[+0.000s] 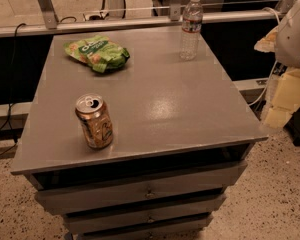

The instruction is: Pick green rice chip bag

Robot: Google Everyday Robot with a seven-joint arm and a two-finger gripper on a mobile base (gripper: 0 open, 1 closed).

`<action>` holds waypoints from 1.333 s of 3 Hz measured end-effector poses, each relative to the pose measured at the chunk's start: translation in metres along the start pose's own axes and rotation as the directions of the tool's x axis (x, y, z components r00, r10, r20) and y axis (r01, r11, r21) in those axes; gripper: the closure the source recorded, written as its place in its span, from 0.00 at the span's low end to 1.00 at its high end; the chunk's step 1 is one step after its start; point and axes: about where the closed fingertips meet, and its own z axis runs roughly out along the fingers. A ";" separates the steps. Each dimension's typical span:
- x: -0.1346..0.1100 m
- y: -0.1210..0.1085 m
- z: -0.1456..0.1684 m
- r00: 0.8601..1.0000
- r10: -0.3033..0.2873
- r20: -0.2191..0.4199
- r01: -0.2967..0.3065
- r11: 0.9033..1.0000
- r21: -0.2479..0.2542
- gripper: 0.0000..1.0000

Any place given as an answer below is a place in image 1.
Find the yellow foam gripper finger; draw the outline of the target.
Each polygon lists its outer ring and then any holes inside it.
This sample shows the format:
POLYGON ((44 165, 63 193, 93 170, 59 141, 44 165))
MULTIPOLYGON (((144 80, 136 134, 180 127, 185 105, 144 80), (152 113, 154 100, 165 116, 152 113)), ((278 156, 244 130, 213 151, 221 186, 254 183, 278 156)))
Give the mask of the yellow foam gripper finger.
POLYGON ((264 53, 274 52, 277 33, 278 27, 274 27, 263 38, 256 42, 254 49, 264 53))

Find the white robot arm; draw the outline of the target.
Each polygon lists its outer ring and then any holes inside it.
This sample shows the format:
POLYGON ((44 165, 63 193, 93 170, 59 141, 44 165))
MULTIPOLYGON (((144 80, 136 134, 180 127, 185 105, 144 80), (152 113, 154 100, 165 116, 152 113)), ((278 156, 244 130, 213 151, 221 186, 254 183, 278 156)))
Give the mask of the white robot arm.
POLYGON ((279 63, 300 68, 300 0, 294 3, 275 28, 254 45, 254 49, 273 52, 279 63))

